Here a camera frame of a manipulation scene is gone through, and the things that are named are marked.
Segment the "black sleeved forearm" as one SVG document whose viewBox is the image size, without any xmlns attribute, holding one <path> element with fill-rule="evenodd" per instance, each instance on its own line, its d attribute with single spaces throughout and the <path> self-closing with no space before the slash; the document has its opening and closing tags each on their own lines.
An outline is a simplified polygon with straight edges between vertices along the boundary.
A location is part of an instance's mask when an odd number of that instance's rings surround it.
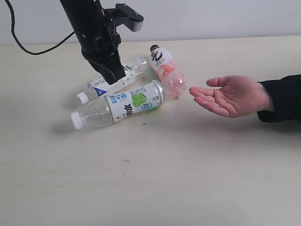
<svg viewBox="0 0 301 226">
<path fill-rule="evenodd" d="M 290 75 L 279 80 L 261 81 L 274 105 L 274 111 L 257 112 L 259 120 L 267 123 L 301 120 L 301 76 Z"/>
</svg>

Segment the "person's open bare hand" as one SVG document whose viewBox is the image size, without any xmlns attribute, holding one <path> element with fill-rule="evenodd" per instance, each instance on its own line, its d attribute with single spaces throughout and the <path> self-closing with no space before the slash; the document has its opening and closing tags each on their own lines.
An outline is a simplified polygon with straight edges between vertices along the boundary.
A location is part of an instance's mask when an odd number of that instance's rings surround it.
<svg viewBox="0 0 301 226">
<path fill-rule="evenodd" d="M 224 76 L 206 81 L 208 88 L 191 87 L 194 101 L 206 110 L 227 118 L 248 116 L 260 111 L 274 112 L 264 86 L 246 76 Z"/>
</svg>

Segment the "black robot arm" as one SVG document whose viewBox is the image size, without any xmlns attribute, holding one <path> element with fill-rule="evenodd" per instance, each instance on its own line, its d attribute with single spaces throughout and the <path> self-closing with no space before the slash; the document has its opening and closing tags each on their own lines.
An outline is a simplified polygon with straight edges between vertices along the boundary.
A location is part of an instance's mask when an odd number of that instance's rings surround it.
<svg viewBox="0 0 301 226">
<path fill-rule="evenodd" d="M 120 35 L 111 14 L 98 0 L 62 0 L 61 5 L 81 45 L 81 53 L 108 84 L 125 77 L 118 52 Z"/>
</svg>

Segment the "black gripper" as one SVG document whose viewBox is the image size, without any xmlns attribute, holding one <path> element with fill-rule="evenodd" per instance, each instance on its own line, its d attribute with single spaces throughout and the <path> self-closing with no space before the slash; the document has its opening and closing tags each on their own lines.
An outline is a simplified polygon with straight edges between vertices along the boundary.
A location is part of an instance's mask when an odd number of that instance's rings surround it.
<svg viewBox="0 0 301 226">
<path fill-rule="evenodd" d="M 121 38 L 117 32 L 112 34 L 79 32 L 79 43 L 83 57 L 108 84 L 114 84 L 125 77 L 118 51 Z"/>
</svg>

